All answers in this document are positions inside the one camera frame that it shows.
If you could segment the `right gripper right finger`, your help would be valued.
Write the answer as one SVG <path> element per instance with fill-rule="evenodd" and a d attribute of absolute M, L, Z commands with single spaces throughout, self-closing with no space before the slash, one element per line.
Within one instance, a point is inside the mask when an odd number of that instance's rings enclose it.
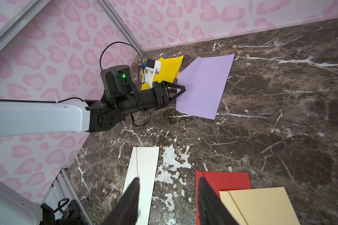
<path fill-rule="evenodd" d="M 238 225 L 204 177 L 199 178 L 197 202 L 201 225 Z"/>

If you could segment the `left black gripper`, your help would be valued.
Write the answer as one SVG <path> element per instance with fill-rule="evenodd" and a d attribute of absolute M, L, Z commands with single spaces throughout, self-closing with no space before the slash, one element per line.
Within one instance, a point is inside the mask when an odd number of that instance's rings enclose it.
<path fill-rule="evenodd" d="M 139 92 L 138 110 L 161 109 L 186 91 L 185 86 L 167 81 L 154 82 L 152 89 Z"/>

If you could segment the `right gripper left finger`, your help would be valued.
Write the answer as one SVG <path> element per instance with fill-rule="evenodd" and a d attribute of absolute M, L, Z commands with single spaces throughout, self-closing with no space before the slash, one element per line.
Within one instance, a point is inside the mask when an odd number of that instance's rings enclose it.
<path fill-rule="evenodd" d="M 139 216 L 139 195 L 140 179 L 136 177 L 101 225 L 135 225 Z"/>

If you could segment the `yellow envelope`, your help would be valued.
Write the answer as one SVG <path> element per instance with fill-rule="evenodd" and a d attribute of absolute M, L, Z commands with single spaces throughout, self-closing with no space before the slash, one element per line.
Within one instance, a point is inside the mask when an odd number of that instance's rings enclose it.
<path fill-rule="evenodd" d="M 154 82 L 174 82 L 176 74 L 179 72 L 184 56 L 175 58 L 160 58 L 158 61 L 161 62 L 161 71 L 158 75 L 155 75 Z M 149 89 L 148 84 L 142 84 L 141 90 Z"/>

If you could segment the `purple envelope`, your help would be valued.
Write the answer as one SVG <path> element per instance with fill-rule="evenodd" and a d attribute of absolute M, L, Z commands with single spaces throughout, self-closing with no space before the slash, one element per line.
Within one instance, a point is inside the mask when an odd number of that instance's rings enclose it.
<path fill-rule="evenodd" d="M 176 100 L 180 113 L 214 120 L 230 74 L 235 54 L 197 57 L 178 76 L 186 91 Z"/>

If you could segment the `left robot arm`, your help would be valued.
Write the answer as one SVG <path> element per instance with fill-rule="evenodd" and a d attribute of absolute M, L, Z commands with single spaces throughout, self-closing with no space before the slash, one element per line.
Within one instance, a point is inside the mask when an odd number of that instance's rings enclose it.
<path fill-rule="evenodd" d="M 168 106 L 186 90 L 185 86 L 162 81 L 138 91 L 128 65 L 104 69 L 100 76 L 104 84 L 101 100 L 0 100 L 0 137 L 108 131 L 133 113 Z"/>

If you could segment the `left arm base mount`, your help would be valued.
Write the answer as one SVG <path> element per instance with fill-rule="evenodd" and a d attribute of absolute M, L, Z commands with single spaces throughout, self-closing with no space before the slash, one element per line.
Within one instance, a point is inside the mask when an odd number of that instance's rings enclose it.
<path fill-rule="evenodd" d="M 58 207 L 53 210 L 46 203 L 41 206 L 43 219 L 40 225 L 88 225 L 76 200 L 64 198 L 58 202 Z"/>

